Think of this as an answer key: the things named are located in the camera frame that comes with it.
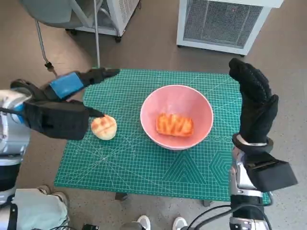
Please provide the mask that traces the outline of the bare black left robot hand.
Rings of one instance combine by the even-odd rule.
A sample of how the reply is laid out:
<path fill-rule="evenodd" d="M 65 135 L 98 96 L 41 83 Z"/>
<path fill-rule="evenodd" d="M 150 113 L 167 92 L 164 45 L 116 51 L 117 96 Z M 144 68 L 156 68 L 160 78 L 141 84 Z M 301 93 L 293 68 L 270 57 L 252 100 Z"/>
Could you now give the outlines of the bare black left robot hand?
<path fill-rule="evenodd" d="M 73 71 L 41 87 L 49 101 L 62 102 L 90 85 L 99 84 L 120 73 L 119 69 L 97 68 L 87 72 Z"/>

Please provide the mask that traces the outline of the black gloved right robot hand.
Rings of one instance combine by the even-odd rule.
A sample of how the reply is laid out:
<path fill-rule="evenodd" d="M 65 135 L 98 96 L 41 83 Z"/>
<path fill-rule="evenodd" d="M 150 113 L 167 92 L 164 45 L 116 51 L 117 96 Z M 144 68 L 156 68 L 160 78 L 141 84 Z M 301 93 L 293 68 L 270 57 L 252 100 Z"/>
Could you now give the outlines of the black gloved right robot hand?
<path fill-rule="evenodd" d="M 239 135 L 249 144 L 265 144 L 277 116 L 279 97 L 272 94 L 265 75 L 251 64 L 233 58 L 229 68 L 242 96 Z"/>

